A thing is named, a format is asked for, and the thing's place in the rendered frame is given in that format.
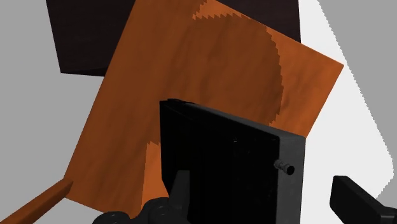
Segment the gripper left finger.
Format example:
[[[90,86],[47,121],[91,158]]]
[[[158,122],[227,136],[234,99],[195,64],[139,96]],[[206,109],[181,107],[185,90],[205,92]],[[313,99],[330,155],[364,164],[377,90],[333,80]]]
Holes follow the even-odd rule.
[[[110,211],[96,217],[92,224],[190,224],[189,203],[190,172],[178,171],[169,197],[150,199],[135,218],[121,211]]]

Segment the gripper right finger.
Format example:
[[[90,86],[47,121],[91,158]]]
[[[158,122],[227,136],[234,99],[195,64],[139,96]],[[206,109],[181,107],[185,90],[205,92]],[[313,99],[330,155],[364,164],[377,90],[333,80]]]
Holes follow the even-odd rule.
[[[397,208],[382,205],[348,176],[334,176],[330,207],[343,224],[397,224]]]

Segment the black box with small knob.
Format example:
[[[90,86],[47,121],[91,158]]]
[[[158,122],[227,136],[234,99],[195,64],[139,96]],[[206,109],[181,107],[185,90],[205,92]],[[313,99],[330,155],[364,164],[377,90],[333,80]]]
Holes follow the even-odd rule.
[[[159,110],[162,180],[189,171],[191,224],[300,224],[303,136],[177,99]]]

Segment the brown wooden table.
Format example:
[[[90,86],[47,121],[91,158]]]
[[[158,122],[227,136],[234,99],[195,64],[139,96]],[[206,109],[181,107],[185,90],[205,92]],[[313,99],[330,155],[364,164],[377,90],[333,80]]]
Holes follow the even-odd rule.
[[[215,0],[137,0],[64,177],[0,224],[33,224],[62,199],[137,216],[170,192],[161,101],[306,138],[342,68]]]

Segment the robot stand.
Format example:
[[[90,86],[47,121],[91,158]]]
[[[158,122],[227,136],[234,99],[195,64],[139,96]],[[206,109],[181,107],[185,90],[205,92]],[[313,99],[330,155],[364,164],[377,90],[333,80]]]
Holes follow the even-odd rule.
[[[301,40],[299,0],[216,0]],[[136,0],[46,0],[61,73],[104,76]]]

